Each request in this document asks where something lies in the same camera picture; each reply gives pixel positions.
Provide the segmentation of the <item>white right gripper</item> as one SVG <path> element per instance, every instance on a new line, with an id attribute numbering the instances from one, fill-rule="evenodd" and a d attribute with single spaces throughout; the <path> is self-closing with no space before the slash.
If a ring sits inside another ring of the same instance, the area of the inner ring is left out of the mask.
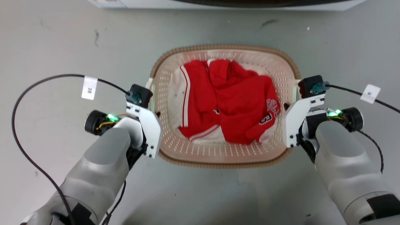
<path id="1" fill-rule="evenodd" d="M 325 95 L 300 99 L 293 104 L 284 103 L 282 136 L 287 148 L 296 146 L 302 136 L 314 138 L 316 127 L 326 120 L 326 110 L 310 112 L 311 108 L 324 104 Z"/>

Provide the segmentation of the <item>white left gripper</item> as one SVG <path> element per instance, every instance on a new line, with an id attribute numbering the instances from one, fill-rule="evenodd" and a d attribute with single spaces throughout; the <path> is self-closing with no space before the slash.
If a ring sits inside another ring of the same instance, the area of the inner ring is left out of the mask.
<path id="1" fill-rule="evenodd" d="M 147 108 L 130 102 L 126 104 L 126 112 L 139 119 L 146 137 L 146 144 L 148 145 L 146 153 L 148 157 L 155 159 L 162 141 L 162 127 L 158 119 L 161 116 L 161 112 L 156 112 L 155 114 Z"/>

